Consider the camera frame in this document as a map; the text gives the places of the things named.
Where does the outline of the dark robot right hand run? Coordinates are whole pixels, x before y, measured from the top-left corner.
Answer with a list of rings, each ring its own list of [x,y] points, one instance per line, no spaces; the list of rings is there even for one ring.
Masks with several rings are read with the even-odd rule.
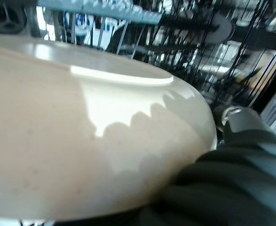
[[[224,142],[148,206],[65,226],[276,226],[276,134],[250,108],[213,110]]]

